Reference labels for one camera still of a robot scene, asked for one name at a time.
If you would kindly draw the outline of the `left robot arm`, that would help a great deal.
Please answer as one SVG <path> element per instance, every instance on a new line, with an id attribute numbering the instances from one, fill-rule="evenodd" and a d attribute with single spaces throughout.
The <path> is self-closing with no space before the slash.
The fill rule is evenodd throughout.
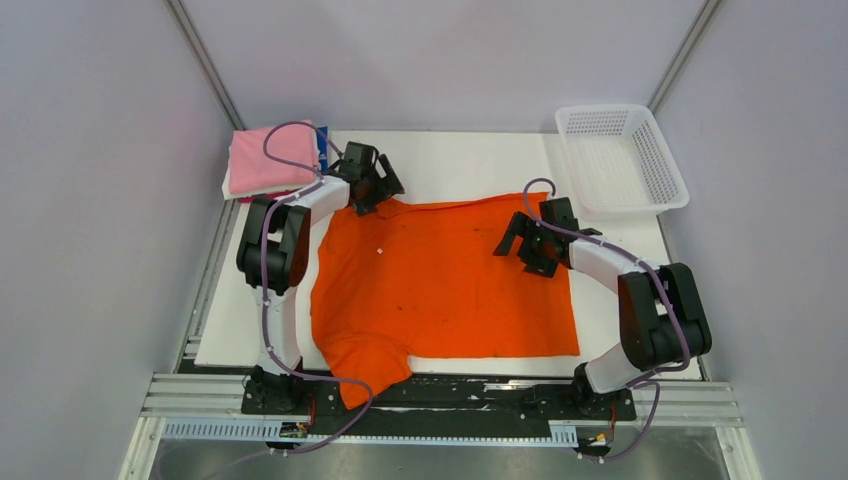
<path id="1" fill-rule="evenodd" d="M 350 142 L 341 158 L 307 186 L 281 199 L 260 196 L 252 201 L 236 266 L 257 303 L 260 353 L 245 387 L 243 412 L 293 413 L 305 403 L 296 293 L 308 267 L 312 226 L 340 210 L 374 213 L 380 203 L 404 191 L 384 153 Z"/>

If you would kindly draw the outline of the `orange t shirt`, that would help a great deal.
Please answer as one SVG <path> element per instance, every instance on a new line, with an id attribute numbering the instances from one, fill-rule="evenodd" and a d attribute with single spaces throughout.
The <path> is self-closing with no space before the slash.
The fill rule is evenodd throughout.
<path id="1" fill-rule="evenodd" d="M 353 409 L 407 379 L 420 358 L 524 358 L 580 352 L 569 276 L 497 256 L 518 193 L 471 202 L 396 199 L 334 213 L 318 248 L 313 340 Z"/>

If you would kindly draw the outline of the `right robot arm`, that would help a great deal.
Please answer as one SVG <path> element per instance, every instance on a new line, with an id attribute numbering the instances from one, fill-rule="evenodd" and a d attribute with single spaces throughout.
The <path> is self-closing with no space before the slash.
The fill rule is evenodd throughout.
<path id="1" fill-rule="evenodd" d="M 618 343 L 576 367 L 566 390 L 566 399 L 584 417 L 598 416 L 659 372 L 686 369 L 712 348 L 691 268 L 654 265 L 600 231 L 580 228 L 566 197 L 540 202 L 537 215 L 514 213 L 494 253 L 507 256 L 512 250 L 527 273 L 551 278 L 563 266 L 593 278 L 617 297 Z"/>

